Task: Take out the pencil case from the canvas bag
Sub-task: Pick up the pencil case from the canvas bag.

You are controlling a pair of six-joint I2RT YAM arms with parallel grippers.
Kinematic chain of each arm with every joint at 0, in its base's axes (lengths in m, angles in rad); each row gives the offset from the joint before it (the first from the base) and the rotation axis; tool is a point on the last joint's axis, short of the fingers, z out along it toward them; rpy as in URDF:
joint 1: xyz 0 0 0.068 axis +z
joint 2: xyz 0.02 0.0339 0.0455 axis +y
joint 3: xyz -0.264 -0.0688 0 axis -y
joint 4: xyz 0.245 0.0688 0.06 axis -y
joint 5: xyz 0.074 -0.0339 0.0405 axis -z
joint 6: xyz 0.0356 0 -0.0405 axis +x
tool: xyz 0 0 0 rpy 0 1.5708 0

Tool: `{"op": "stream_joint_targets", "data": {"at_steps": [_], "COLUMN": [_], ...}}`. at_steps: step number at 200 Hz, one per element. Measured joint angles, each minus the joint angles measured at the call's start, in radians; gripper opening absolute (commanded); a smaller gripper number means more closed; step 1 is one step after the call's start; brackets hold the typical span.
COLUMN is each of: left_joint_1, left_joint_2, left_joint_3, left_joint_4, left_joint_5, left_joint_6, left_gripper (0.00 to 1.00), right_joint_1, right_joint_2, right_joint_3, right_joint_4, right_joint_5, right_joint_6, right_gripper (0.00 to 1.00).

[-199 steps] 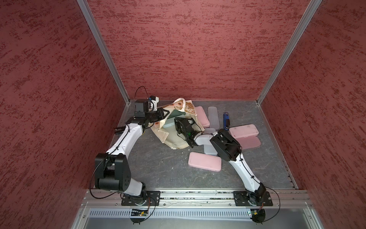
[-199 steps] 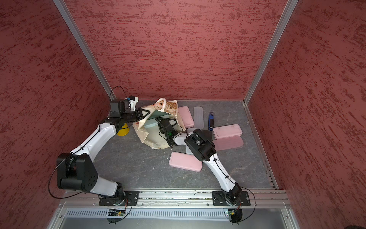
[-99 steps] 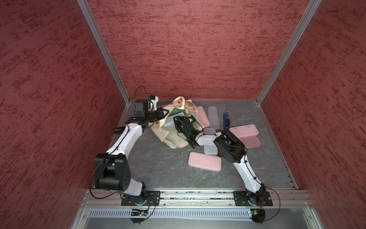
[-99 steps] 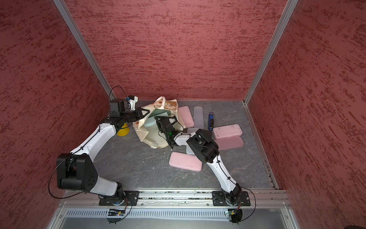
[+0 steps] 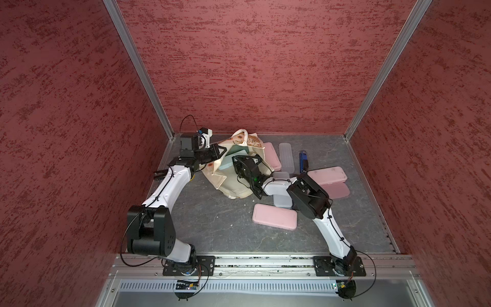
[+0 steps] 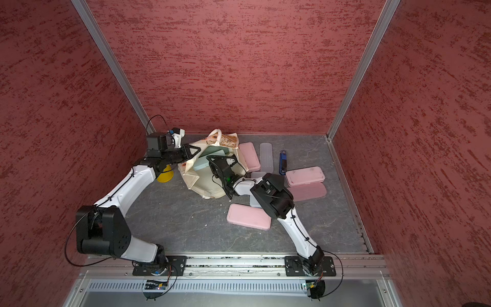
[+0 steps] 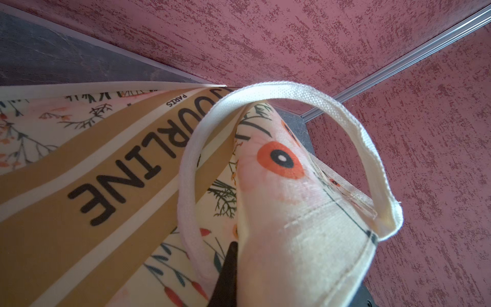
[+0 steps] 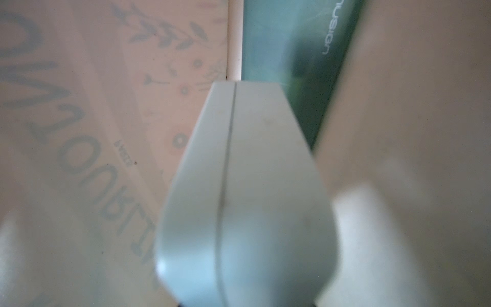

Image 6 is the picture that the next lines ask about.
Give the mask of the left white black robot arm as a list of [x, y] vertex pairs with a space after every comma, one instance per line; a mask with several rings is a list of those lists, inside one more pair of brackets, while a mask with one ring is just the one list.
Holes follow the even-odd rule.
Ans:
[[167, 167], [187, 162], [200, 153], [200, 148], [182, 142], [184, 136], [185, 131], [179, 128], [149, 134], [146, 154], [128, 175], [94, 205], [79, 208], [72, 232], [80, 254], [129, 260], [154, 276], [170, 273], [164, 248], [133, 236], [125, 216], [145, 188], [167, 172]]

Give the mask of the printed canvas tote bag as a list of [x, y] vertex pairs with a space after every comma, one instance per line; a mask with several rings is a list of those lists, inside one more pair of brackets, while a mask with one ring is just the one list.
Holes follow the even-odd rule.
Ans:
[[238, 134], [224, 134], [220, 129], [192, 142], [194, 157], [178, 165], [187, 188], [204, 199], [224, 196], [232, 199], [236, 185], [249, 172], [239, 145]]

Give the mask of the pink pencil case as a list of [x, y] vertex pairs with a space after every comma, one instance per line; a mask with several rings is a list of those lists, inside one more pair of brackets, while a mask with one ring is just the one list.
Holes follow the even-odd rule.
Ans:
[[241, 151], [241, 154], [244, 157], [248, 170], [250, 172], [260, 171], [261, 164], [257, 152], [255, 150], [254, 144], [251, 142], [241, 143], [239, 145], [239, 150]]
[[271, 228], [271, 217], [263, 209], [248, 205], [231, 204], [226, 219], [227, 222], [233, 225], [258, 230], [269, 230]]
[[326, 179], [326, 176], [319, 166], [290, 170], [285, 173], [285, 176], [290, 187], [323, 183], [323, 181]]
[[327, 194], [325, 185], [320, 182], [289, 187], [288, 190], [291, 192], [294, 202], [322, 198]]

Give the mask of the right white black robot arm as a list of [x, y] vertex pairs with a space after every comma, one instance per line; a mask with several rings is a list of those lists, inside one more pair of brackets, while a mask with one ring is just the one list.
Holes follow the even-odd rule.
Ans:
[[304, 272], [310, 276], [322, 272], [324, 252], [310, 237], [297, 214], [293, 194], [286, 188], [281, 175], [266, 173], [259, 179], [248, 179], [234, 172], [233, 167], [240, 165], [238, 158], [207, 156], [212, 177], [221, 181], [226, 196], [248, 195], [255, 199], [260, 208], [272, 219], [278, 220], [294, 243]]

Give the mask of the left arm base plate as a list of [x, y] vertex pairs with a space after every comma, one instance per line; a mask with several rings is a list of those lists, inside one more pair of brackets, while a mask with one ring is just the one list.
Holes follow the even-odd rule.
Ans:
[[163, 278], [165, 276], [182, 276], [187, 256], [164, 256], [161, 258], [161, 262], [158, 262], [159, 258], [152, 263], [145, 262], [133, 262], [133, 276], [149, 276], [153, 278]]

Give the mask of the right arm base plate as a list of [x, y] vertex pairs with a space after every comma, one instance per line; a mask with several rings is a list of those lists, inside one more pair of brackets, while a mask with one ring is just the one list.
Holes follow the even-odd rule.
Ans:
[[285, 271], [288, 277], [297, 276], [316, 276], [320, 277], [336, 276], [336, 267], [332, 257], [323, 257], [318, 263], [313, 263], [300, 256], [287, 256], [285, 260]]

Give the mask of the white pencil case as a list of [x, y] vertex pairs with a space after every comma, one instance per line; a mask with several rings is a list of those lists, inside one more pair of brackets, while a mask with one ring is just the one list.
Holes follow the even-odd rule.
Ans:
[[[250, 174], [250, 179], [261, 179], [264, 175], [266, 175], [266, 172], [263, 171], [254, 171], [251, 172]], [[257, 201], [257, 199], [254, 196], [250, 196], [250, 206], [254, 208], [260, 208], [261, 205]]]

